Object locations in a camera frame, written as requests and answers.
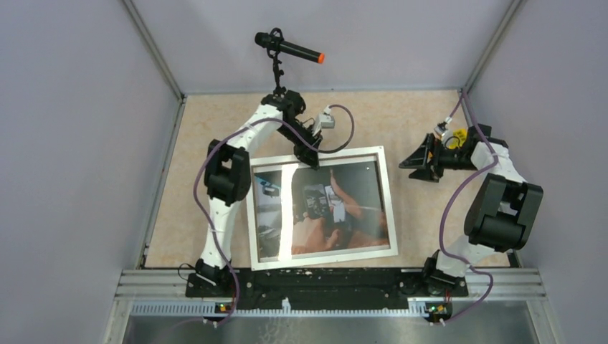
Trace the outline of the white wooden photo frame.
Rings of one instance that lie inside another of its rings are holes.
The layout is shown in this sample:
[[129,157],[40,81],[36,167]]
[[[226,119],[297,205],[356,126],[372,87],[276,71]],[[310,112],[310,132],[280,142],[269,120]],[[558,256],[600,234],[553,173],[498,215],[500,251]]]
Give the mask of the white wooden photo frame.
[[247,195],[254,270],[335,264],[398,255],[384,148],[256,158]]

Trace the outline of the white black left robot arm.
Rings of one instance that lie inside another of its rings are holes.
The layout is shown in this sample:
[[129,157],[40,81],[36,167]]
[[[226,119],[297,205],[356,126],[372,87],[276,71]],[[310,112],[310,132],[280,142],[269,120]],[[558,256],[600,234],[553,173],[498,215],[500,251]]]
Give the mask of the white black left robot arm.
[[330,107],[310,122],[299,120],[305,109],[298,92],[266,95],[234,133],[209,143],[193,187],[194,201],[208,221],[206,243],[193,275],[209,294],[225,294],[236,275],[231,266],[231,241],[237,212],[252,185],[253,153],[278,132],[294,145],[293,153],[299,161],[309,167],[319,166],[322,131],[333,128],[335,120]]

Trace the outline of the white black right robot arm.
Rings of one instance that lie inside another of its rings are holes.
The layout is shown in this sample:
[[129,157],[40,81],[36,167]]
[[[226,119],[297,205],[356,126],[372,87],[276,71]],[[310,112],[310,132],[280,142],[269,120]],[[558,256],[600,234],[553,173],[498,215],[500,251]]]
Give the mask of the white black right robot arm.
[[522,249],[530,236],[543,189],[527,182],[510,158],[508,144],[492,138],[491,127],[468,128],[464,143],[448,148],[429,133],[399,167],[410,179],[439,182],[445,170],[468,170],[484,178],[466,214],[463,235],[427,258],[420,285],[429,295],[459,287],[468,268],[496,253]]

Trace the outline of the yellow plastic box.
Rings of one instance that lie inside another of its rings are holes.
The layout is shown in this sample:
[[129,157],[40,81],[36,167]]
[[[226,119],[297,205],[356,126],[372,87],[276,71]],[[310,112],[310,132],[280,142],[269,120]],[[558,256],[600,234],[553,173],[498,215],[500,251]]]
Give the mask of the yellow plastic box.
[[453,135],[460,140],[461,142],[465,142],[467,139],[467,129],[466,128],[460,128],[458,130],[456,130]]

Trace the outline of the black tripod microphone stand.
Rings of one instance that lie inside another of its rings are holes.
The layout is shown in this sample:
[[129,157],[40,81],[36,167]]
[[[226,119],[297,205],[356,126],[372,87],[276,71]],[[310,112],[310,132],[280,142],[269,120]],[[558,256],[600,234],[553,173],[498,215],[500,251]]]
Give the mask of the black tripod microphone stand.
[[285,74],[281,69],[280,65],[282,62],[279,60],[280,53],[280,44],[284,41],[284,37],[282,35],[282,30],[275,27],[270,33],[270,43],[266,48],[267,56],[272,59],[272,71],[274,74],[275,80],[275,89],[273,90],[273,95],[282,97],[286,93],[286,87],[280,84],[280,78]]

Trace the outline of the black microphone orange tip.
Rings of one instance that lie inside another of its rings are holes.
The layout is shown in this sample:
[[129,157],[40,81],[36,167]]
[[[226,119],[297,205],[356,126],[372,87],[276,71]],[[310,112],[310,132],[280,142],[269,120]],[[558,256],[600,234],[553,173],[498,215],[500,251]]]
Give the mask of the black microphone orange tip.
[[269,56],[272,56],[272,53],[285,53],[318,64],[323,64],[325,59],[325,55],[322,52],[287,42],[279,29],[273,30],[270,33],[256,33],[255,44],[266,49]]

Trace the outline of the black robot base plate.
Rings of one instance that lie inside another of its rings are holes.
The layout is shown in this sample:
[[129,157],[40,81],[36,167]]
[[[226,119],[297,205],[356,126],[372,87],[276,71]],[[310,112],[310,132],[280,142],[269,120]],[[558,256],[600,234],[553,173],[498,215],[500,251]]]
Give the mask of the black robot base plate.
[[462,277],[440,277],[425,269],[297,268],[253,271],[237,269],[225,288],[189,274],[185,295],[224,298],[237,310],[277,310],[287,300],[293,310],[404,310],[411,297],[466,297]]

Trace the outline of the aluminium rail front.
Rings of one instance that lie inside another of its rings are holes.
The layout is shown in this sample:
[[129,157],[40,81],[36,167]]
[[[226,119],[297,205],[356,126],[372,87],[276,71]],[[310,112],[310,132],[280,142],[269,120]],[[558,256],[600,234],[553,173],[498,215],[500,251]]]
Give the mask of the aluminium rail front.
[[190,269],[122,273],[115,298],[134,315],[235,317],[424,317],[442,304],[544,300],[539,272],[488,268],[468,272],[450,291],[425,283],[419,269],[239,269],[239,288],[200,282]]

